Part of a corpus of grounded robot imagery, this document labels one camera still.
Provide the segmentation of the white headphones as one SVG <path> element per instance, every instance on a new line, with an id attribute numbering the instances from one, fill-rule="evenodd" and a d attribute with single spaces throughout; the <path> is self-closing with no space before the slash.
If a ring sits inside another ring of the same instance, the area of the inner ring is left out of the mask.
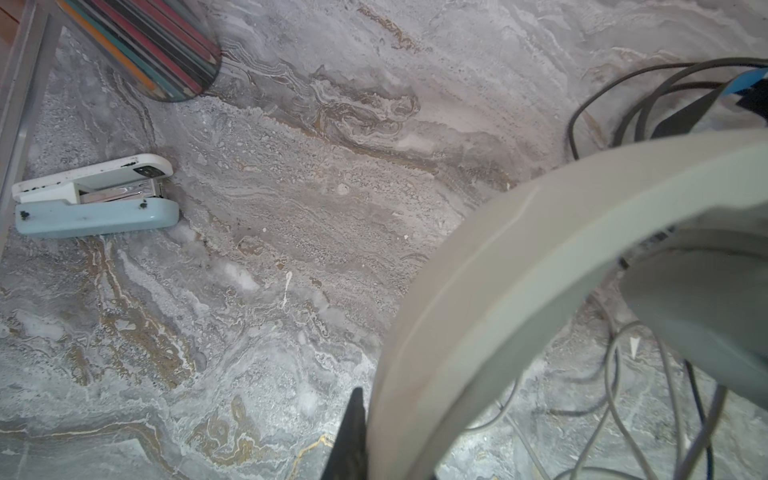
<path id="1" fill-rule="evenodd" d="M 425 479 L 555 336 L 618 257 L 640 322 L 734 393 L 767 403 L 767 133 L 607 150 L 473 213 L 409 289 L 368 417 L 373 479 Z"/>

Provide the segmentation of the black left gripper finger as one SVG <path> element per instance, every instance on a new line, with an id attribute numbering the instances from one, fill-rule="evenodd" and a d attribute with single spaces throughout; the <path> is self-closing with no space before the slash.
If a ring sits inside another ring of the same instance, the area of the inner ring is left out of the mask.
<path id="1" fill-rule="evenodd" d="M 363 389 L 357 387 L 351 393 L 321 480 L 367 479 L 366 435 Z"/>

